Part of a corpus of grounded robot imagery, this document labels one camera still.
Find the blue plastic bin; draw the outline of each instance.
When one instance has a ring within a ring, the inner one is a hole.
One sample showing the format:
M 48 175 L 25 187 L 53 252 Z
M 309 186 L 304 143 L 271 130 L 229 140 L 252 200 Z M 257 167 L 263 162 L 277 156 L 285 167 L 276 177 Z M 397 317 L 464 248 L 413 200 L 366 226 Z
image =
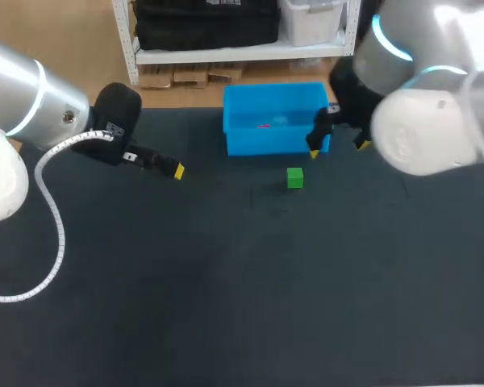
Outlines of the blue plastic bin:
M 224 133 L 229 156 L 308 153 L 314 117 L 328 106 L 322 83 L 227 86 Z M 328 152 L 330 136 L 321 152 Z

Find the small green block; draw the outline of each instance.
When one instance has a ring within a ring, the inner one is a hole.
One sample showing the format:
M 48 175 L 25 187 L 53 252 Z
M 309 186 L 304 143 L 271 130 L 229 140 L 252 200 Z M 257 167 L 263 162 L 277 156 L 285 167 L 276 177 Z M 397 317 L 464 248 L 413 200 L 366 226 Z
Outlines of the small green block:
M 303 169 L 287 168 L 287 186 L 289 189 L 303 188 Z

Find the white shelf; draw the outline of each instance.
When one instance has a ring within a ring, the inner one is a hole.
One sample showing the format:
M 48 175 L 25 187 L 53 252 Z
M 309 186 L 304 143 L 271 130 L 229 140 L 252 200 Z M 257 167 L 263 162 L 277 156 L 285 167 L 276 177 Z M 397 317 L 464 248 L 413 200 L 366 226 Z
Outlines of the white shelf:
M 348 0 L 346 30 L 328 44 L 294 47 L 281 35 L 276 43 L 241 48 L 220 48 L 217 50 L 177 51 L 140 50 L 138 39 L 131 41 L 129 26 L 129 0 L 111 0 L 119 29 L 120 43 L 126 60 L 129 79 L 138 85 L 138 65 L 164 65 L 179 63 L 237 62 L 251 60 L 279 60 L 323 58 L 329 56 L 350 56 L 355 49 L 358 17 L 361 0 Z
M 344 32 L 339 31 L 337 37 L 326 44 L 294 47 L 285 36 L 271 44 L 260 46 L 220 48 L 216 50 L 197 51 L 161 51 L 139 50 L 136 54 L 138 65 L 164 65 L 175 63 L 203 63 L 203 62 L 238 62 L 250 60 L 276 60 L 297 58 L 321 58 L 329 56 L 344 56 Z

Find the cable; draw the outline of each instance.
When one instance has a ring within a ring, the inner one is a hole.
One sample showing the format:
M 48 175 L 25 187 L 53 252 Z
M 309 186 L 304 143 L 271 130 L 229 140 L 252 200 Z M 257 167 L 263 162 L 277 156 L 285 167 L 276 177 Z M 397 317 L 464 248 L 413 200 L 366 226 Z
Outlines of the cable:
M 45 289 L 57 275 L 61 264 L 63 263 L 63 258 L 65 257 L 65 228 L 63 227 L 63 221 L 61 219 L 61 214 L 59 213 L 59 209 L 57 208 L 56 202 L 54 201 L 50 192 L 48 192 L 47 186 L 43 181 L 43 169 L 47 165 L 47 163 L 58 153 L 64 151 L 67 148 L 72 147 L 77 143 L 81 143 L 83 141 L 87 141 L 89 139 L 101 139 L 104 141 L 113 141 L 113 136 L 106 132 L 106 131 L 87 131 L 86 133 L 81 133 L 80 135 L 75 135 L 63 141 L 62 143 L 56 145 L 54 148 L 50 149 L 47 153 L 41 157 L 40 161 L 36 165 L 34 169 L 34 178 L 35 182 L 38 185 L 38 188 L 41 191 L 41 194 L 44 196 L 45 201 L 52 212 L 54 217 L 54 221 L 56 222 L 57 234 L 59 238 L 59 247 L 57 249 L 57 256 L 56 256 L 56 263 L 52 266 L 52 270 L 41 282 L 37 285 L 33 290 L 30 290 L 26 293 L 20 294 L 18 296 L 0 296 L 0 302 L 2 303 L 9 303 L 9 302 L 19 302 L 23 300 L 27 300 L 28 298 L 34 297 L 36 294 L 41 292 Z

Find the wooden floor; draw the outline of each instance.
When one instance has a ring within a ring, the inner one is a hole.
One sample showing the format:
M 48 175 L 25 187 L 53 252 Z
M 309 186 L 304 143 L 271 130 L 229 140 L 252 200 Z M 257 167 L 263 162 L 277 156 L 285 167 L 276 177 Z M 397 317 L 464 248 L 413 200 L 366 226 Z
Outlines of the wooden floor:
M 108 83 L 129 85 L 110 0 L 0 0 L 0 41 L 79 86 L 90 101 Z M 253 64 L 243 83 L 326 83 L 331 63 L 295 70 L 288 62 Z M 222 106 L 221 85 L 140 92 L 144 107 Z

